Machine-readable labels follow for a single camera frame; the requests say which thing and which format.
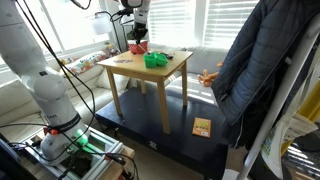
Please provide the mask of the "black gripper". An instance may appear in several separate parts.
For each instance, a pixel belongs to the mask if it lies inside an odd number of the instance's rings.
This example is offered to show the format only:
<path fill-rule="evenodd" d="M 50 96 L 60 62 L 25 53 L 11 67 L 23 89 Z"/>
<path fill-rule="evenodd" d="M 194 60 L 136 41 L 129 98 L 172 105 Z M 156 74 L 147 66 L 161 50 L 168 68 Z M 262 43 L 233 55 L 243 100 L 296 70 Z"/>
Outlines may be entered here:
<path fill-rule="evenodd" d="M 130 32 L 131 36 L 134 38 L 134 44 L 138 44 L 138 40 L 140 40 L 140 44 L 142 44 L 145 39 L 142 39 L 147 34 L 148 29 L 145 24 L 135 23 L 133 30 Z"/>

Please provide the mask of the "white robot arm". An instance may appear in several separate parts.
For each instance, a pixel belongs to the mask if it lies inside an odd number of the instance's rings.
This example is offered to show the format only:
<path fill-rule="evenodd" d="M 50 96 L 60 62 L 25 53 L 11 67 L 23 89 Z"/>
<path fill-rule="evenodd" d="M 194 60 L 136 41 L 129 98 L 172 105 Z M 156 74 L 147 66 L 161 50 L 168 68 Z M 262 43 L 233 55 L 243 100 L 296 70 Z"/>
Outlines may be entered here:
<path fill-rule="evenodd" d="M 67 78 L 52 67 L 15 0 L 0 0 L 0 56 L 14 74 L 1 85 L 1 132 L 12 141 L 46 128 L 41 160 L 58 165 L 90 136 L 93 113 L 113 101 L 106 71 L 98 64 Z"/>

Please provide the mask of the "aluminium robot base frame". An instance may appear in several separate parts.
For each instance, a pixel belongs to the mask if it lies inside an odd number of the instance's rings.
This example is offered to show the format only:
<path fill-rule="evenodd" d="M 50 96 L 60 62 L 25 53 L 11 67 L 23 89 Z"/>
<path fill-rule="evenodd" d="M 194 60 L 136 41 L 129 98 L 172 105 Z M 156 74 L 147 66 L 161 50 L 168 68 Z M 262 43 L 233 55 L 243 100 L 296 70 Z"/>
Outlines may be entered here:
<path fill-rule="evenodd" d="M 106 171 L 116 173 L 114 165 L 126 164 L 121 154 L 123 144 L 93 128 L 90 128 L 89 136 L 83 135 L 77 142 L 70 138 L 62 145 L 64 153 L 59 153 L 54 161 L 50 161 L 40 148 L 44 139 L 44 132 L 39 130 L 22 144 L 27 153 L 58 180 L 99 180 Z"/>

